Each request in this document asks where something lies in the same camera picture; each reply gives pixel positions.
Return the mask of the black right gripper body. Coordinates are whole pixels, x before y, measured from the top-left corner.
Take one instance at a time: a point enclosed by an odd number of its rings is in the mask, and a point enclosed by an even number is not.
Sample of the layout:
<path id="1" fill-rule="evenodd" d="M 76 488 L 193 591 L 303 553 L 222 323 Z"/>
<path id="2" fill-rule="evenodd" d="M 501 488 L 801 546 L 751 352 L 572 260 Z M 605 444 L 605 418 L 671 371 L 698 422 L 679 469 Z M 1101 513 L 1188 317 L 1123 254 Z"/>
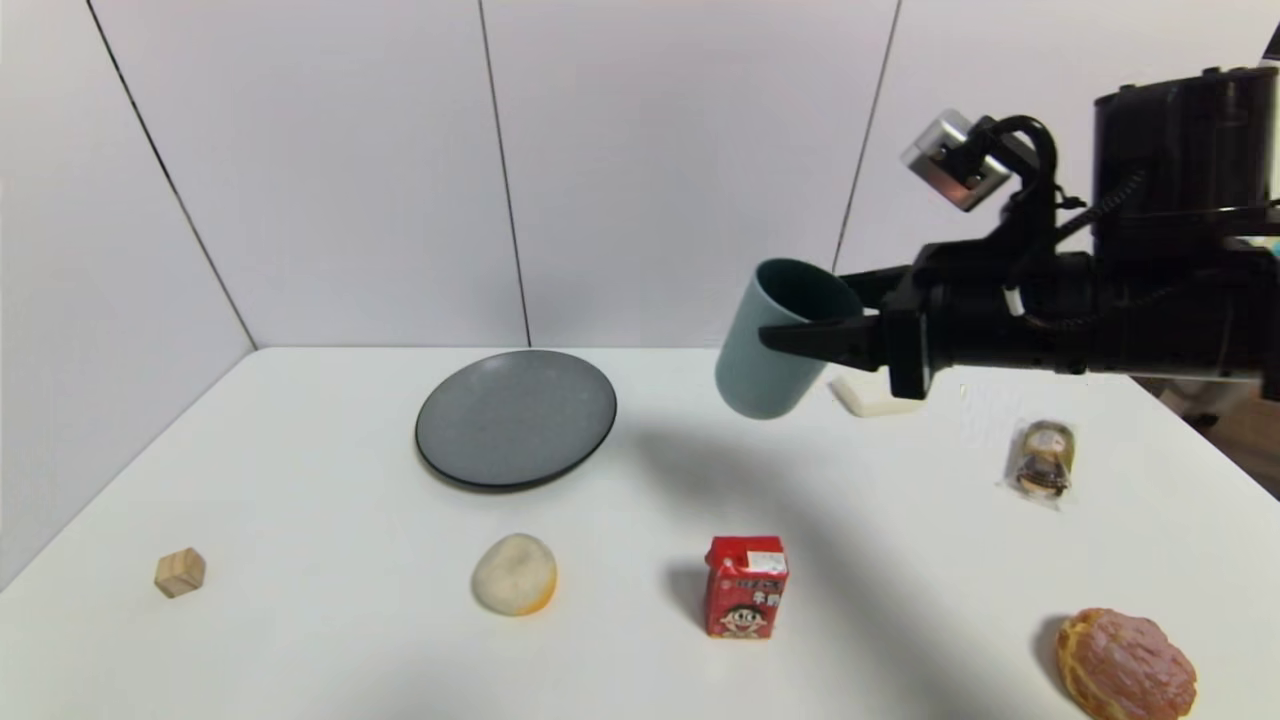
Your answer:
<path id="1" fill-rule="evenodd" d="M 987 243 L 931 243 L 879 309 L 884 361 L 899 396 L 925 398 L 951 366 L 1080 373 L 1094 260 L 1052 252 L 1010 282 L 1015 254 Z"/>

